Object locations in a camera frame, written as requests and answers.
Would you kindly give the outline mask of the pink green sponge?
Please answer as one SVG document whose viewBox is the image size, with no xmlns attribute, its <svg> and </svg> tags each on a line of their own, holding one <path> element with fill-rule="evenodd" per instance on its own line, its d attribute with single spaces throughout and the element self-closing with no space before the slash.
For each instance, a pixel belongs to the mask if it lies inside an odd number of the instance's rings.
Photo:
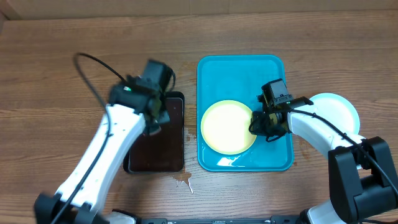
<svg viewBox="0 0 398 224">
<path fill-rule="evenodd" d="M 152 124 L 145 127 L 143 134 L 146 136 L 152 136 L 161 131 L 159 124 Z"/>
</svg>

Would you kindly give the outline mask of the yellow plate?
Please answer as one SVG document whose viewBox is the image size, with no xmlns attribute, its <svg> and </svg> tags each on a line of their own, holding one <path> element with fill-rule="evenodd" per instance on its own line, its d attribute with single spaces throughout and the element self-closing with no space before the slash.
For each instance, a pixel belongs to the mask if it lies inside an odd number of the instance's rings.
<svg viewBox="0 0 398 224">
<path fill-rule="evenodd" d="M 207 145 L 220 154 L 240 154 L 248 150 L 257 138 L 249 132 L 251 115 L 251 109 L 241 102 L 219 101 L 202 116 L 201 135 Z"/>
</svg>

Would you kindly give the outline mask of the light blue plate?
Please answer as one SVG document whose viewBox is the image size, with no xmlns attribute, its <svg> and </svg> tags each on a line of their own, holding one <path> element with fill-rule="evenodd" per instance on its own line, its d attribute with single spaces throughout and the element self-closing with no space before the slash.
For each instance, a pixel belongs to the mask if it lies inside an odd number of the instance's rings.
<svg viewBox="0 0 398 224">
<path fill-rule="evenodd" d="M 321 111 L 321 117 L 326 118 L 339 130 L 359 134 L 359 114 L 346 98 L 334 93 L 320 93 L 310 100 Z"/>
</svg>

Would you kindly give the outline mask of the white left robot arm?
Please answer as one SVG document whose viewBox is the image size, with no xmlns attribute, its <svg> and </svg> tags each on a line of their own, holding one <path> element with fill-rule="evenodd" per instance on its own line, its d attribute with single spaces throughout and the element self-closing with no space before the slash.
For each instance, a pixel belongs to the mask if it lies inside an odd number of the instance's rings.
<svg viewBox="0 0 398 224">
<path fill-rule="evenodd" d="M 54 196 L 34 203 L 37 223 L 135 223 L 122 213 L 102 215 L 111 183 L 138 137 L 167 122 L 165 92 L 174 74 L 128 77 L 112 87 L 104 115 L 83 157 Z"/>
</svg>

